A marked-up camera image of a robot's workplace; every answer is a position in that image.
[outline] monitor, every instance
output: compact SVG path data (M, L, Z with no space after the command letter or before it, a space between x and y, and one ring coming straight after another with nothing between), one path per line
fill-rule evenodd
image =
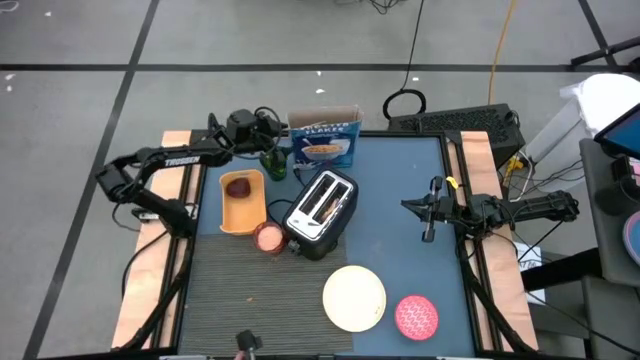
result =
M640 103L600 131L594 140L606 150L640 160Z

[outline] gray floor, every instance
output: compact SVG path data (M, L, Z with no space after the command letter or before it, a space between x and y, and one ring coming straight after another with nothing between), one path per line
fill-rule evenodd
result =
M637 0L589 3L609 43L640 34ZM0 64L127 64L149 4L21 1L16 11L0 13ZM426 0L414 63L490 64L507 6L507 0ZM408 0L382 16L366 1L160 0L140 63L402 64L418 7L417 0ZM577 0L521 0L501 63L566 64L596 49ZM625 64L637 56L640 48L615 58ZM2 359L23 357L123 75L0 71ZM498 73L495 99L520 113L523 135L531 140L562 107L558 89L589 75ZM107 158L157 144L166 129L203 127L210 111L224 119L235 109L259 105L285 114L315 105L359 104L365 128L384 129L381 104L403 79L401 71L137 72ZM435 111L486 103L488 79L488 72L428 71L413 72L409 82ZM417 108L414 99L399 99L390 111ZM595 244L586 191L572 192L582 200L583 215L546 240L547 250L573 254ZM96 192L40 357L109 349L120 275L136 239L111 223L110 211L111 204ZM523 224L518 231L533 240L546 226ZM541 343L551 348L556 341Z

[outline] red plate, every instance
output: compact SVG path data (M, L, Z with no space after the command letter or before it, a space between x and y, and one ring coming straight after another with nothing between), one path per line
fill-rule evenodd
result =
M396 326L411 340L427 340L438 329L438 311L421 295L409 295L396 307Z

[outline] black line on floor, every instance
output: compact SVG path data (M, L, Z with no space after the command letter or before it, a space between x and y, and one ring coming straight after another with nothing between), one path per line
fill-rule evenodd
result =
M144 71L144 72L272 72L272 71L405 71L406 64L4 64L0 71ZM485 64L412 64L411 71L490 72ZM628 66L581 65L498 65L496 72L508 73L591 73L630 72Z
M133 68L133 66L135 66L135 64L140 60L140 55L142 54L142 49L149 34L149 29L151 28L151 23L153 22L159 1L160 0L151 0L149 4L133 53L131 54L131 59L129 60L131 68ZM51 316L53 315L58 298L60 297L60 291L62 290L64 280L69 271L71 259L73 258L76 245L78 244L82 227L87 218L87 212L91 206L91 199L93 198L97 185L93 174L102 168L105 163L107 152L109 151L109 146L113 140L113 134L115 133L116 126L118 125L118 120L120 119L120 114L122 113L124 103L127 99L127 94L129 93L134 74L135 71L133 70L127 71L122 79L120 89L118 90L118 94L116 95L113 108L111 110L111 115L109 116L109 120L107 121L102 134L102 139L100 140L100 145L98 146L93 164L91 165L91 172L89 173L84 185L82 196L80 197L80 203L78 204L78 208L73 216L73 221L71 222L71 227L67 234L67 239L65 240L60 259L58 259L58 264L56 265L56 269L53 273L53 278L51 279L47 294L42 303L42 307L40 308L40 313L38 314L36 323L31 332L31 337L27 343L23 359L35 359L40 352L44 336L47 332L47 328L49 327L49 322L51 321Z
M589 23L589 27L591 28L591 32L593 32L593 36L596 38L598 42L598 46L600 49L606 49L609 47L607 44L607 40L604 38L604 34L600 29L600 25L598 25L598 21L596 20L595 15L593 15L593 11L591 10L591 6L587 0L578 0L580 7L582 8L582 12L584 16L587 18L587 22ZM607 65L609 66L617 66L616 60L613 58L613 55L605 55L605 60L607 61Z

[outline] ribbed mat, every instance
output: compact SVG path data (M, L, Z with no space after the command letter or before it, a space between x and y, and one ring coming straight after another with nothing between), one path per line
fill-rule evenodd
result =
M259 355L352 351L350 333L327 318L322 289L347 265L344 238L320 261L258 251L249 236L199 236L187 295L179 354L231 356L235 335L261 336Z

